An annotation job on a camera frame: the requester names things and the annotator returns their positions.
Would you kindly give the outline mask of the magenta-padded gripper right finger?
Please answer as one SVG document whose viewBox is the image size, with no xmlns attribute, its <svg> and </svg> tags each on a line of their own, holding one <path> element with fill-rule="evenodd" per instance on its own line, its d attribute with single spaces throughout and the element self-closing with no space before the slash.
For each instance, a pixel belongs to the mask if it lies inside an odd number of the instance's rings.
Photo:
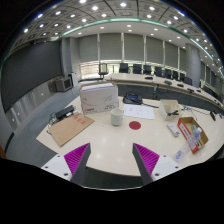
<svg viewBox="0 0 224 224">
<path fill-rule="evenodd" d="M 159 155 L 137 143 L 133 144 L 132 153 L 136 160 L 143 185 L 181 170 L 181 167 L 168 155 Z"/>
</svg>

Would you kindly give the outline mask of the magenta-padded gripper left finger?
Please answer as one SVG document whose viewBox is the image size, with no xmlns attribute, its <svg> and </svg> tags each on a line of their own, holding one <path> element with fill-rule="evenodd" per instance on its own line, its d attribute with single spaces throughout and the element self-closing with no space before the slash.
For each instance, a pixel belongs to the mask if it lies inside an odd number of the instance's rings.
<svg viewBox="0 0 224 224">
<path fill-rule="evenodd" d="M 91 147 L 87 143 L 65 155 L 56 154 L 42 169 L 81 186 L 90 154 Z"/>
</svg>

